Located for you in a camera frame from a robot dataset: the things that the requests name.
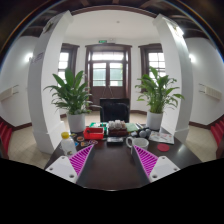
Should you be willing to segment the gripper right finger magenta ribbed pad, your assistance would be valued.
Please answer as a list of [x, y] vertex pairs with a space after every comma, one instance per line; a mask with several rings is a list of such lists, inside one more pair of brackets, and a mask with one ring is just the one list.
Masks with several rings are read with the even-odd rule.
[[180, 170], [180, 168], [166, 156], [157, 157], [153, 153], [136, 145], [133, 146], [132, 154], [140, 162], [150, 183]]

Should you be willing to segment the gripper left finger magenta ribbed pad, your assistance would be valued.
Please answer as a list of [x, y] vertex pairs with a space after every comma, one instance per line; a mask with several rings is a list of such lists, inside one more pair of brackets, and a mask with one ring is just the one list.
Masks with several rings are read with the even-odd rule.
[[60, 156], [46, 171], [76, 183], [84, 170], [87, 160], [93, 155], [93, 148], [94, 145], [89, 145], [70, 157]]

